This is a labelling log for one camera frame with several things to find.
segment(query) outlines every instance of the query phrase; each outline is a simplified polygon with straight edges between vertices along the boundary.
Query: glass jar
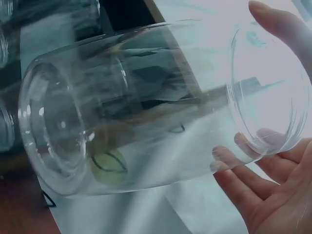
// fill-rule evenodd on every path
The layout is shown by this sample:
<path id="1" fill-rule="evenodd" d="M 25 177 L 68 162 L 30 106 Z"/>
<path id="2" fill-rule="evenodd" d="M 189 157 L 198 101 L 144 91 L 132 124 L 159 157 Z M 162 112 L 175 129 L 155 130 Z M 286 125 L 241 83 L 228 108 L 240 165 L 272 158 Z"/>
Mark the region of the glass jar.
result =
<path id="1" fill-rule="evenodd" d="M 57 193 L 135 191 L 290 149 L 310 86 L 290 49 L 255 23 L 156 24 L 35 59 L 21 88 L 20 130 Z M 267 140 L 275 135 L 278 144 Z M 228 151 L 235 159 L 220 157 Z"/>
<path id="2" fill-rule="evenodd" d="M 62 15 L 53 22 L 59 32 L 68 26 L 73 30 L 75 41 L 102 34 L 100 26 L 100 4 L 98 0 L 32 0 L 20 1 L 19 7 L 9 21 L 0 25 L 0 68 L 20 57 L 20 31 L 27 25 L 52 15 Z"/>
<path id="3" fill-rule="evenodd" d="M 21 83 L 0 91 L 0 153 L 22 146 L 18 104 Z"/>

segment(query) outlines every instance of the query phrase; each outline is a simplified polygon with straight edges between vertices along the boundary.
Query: white surface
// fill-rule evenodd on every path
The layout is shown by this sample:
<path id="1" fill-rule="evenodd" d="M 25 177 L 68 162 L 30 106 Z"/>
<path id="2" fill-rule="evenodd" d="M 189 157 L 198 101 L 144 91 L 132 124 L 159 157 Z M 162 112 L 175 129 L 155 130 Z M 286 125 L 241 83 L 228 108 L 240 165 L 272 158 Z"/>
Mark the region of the white surface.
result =
<path id="1" fill-rule="evenodd" d="M 191 234 L 165 199 L 167 187 L 75 199 L 41 187 L 58 206 L 51 212 L 62 234 Z"/>

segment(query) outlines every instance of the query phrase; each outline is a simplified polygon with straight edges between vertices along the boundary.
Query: hand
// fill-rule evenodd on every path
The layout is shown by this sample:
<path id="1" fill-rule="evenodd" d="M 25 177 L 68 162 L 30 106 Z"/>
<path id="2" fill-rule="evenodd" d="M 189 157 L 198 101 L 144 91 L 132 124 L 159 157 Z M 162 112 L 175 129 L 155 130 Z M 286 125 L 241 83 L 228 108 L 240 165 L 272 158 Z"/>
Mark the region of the hand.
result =
<path id="1" fill-rule="evenodd" d="M 293 50 L 312 78 L 312 32 L 305 24 L 291 13 L 255 1 L 249 7 L 262 27 Z M 228 151 L 224 160 L 231 157 L 235 156 Z M 312 233 L 312 139 L 303 139 L 290 151 L 265 157 L 257 165 L 277 183 L 259 177 L 246 166 L 215 174 L 249 233 Z"/>

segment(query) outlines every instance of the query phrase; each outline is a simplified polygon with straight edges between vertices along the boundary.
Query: fingernail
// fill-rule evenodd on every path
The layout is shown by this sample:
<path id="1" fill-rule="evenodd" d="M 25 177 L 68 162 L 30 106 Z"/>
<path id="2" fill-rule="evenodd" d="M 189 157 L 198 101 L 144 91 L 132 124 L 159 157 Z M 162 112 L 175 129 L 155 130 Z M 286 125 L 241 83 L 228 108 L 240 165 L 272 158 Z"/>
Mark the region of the fingernail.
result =
<path id="1" fill-rule="evenodd" d="M 211 170 L 212 173 L 218 172 L 220 167 L 221 167 L 221 164 L 218 161 L 217 162 L 212 162 L 210 164 L 210 170 Z"/>
<path id="2" fill-rule="evenodd" d="M 264 4 L 262 2 L 259 1 L 249 1 L 249 8 L 253 11 L 257 11 L 259 13 L 265 12 L 269 9 L 271 9 L 270 6 L 268 6 L 267 4 Z"/>

